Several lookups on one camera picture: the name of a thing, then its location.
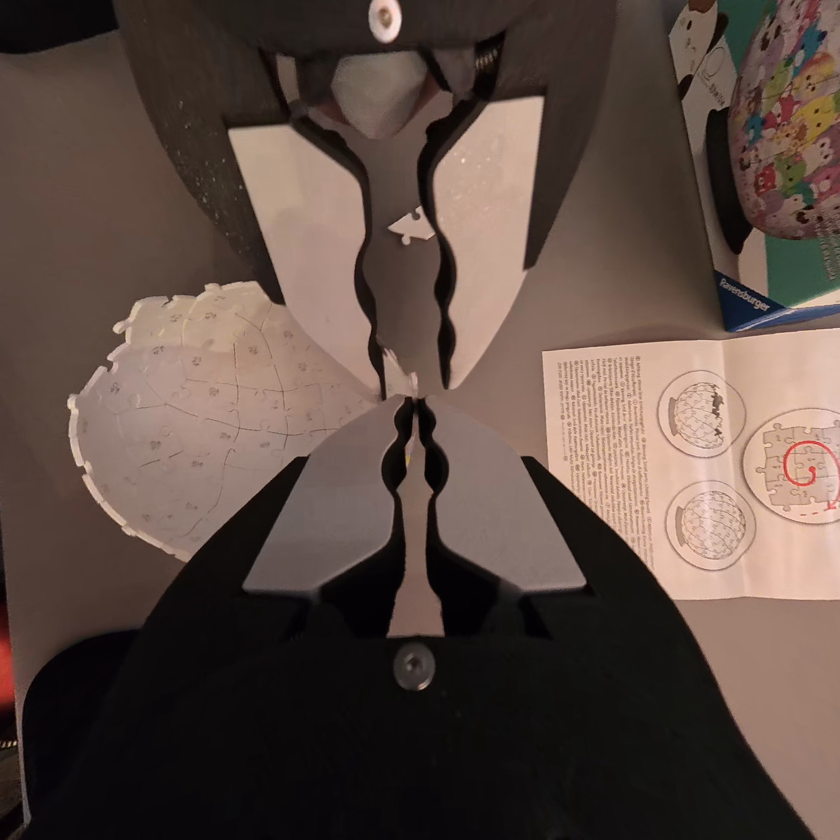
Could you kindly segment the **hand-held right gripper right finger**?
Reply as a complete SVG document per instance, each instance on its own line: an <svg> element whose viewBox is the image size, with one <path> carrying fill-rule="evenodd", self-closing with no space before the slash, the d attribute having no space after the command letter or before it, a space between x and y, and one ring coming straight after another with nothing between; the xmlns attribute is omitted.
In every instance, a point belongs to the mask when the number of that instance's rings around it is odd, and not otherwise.
<svg viewBox="0 0 840 840"><path fill-rule="evenodd" d="M582 590L583 572L520 455L439 396L418 409L440 547L519 594Z"/></svg>

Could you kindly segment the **folded instruction sheet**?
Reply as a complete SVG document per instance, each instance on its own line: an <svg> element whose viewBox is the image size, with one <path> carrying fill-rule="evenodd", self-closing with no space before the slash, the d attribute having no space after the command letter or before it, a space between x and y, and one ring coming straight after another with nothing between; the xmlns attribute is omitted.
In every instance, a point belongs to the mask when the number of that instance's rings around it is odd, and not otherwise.
<svg viewBox="0 0 840 840"><path fill-rule="evenodd" d="M676 601L839 597L839 332L542 354L550 471Z"/></svg>

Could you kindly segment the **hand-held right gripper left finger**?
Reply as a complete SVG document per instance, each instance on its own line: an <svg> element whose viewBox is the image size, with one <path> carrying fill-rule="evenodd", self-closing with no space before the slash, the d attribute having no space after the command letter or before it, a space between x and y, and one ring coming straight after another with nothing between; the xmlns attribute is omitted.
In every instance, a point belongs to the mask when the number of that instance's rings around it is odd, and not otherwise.
<svg viewBox="0 0 840 840"><path fill-rule="evenodd" d="M415 401L394 395L308 457L245 578L249 594L311 596L390 542L413 438Z"/></svg>

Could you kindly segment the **puzzle ball box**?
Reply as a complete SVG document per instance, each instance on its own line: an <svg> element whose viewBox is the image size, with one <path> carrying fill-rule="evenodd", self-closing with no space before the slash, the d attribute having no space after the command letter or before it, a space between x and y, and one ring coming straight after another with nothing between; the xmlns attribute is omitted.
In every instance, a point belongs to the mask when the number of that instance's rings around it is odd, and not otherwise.
<svg viewBox="0 0 840 840"><path fill-rule="evenodd" d="M838 313L839 2L690 1L668 44L724 329Z"/></svg>

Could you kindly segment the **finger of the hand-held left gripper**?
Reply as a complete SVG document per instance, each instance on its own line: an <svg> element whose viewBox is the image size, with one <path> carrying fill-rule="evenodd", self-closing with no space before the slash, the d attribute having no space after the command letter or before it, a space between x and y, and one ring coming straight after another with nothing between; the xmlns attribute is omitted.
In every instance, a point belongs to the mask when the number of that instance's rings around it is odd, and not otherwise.
<svg viewBox="0 0 840 840"><path fill-rule="evenodd" d="M528 274L543 97L457 103L431 122L418 185L440 248L434 296L444 388L476 367Z"/></svg>
<svg viewBox="0 0 840 840"><path fill-rule="evenodd" d="M372 393L385 393L375 302L364 278L371 201L343 137L309 118L229 128L275 272L303 331Z"/></svg>

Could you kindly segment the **joined white puzzle pieces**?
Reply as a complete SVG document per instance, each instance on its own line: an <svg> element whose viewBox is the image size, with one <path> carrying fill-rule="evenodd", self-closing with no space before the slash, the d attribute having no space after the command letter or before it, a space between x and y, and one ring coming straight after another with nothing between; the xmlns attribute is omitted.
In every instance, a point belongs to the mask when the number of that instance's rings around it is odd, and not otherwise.
<svg viewBox="0 0 840 840"><path fill-rule="evenodd" d="M409 246L417 241L427 242L436 236L434 227L430 224L423 207L420 205L389 224L387 230L398 237L404 246Z"/></svg>

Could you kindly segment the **half-built puzzle ball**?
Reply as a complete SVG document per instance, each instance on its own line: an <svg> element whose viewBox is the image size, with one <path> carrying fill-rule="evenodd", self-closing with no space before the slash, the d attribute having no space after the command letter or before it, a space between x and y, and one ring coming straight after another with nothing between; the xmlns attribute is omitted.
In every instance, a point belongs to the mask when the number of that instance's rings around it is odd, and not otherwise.
<svg viewBox="0 0 840 840"><path fill-rule="evenodd" d="M182 562L293 459L381 398L255 281L136 301L122 343L68 398L89 492Z"/></svg>

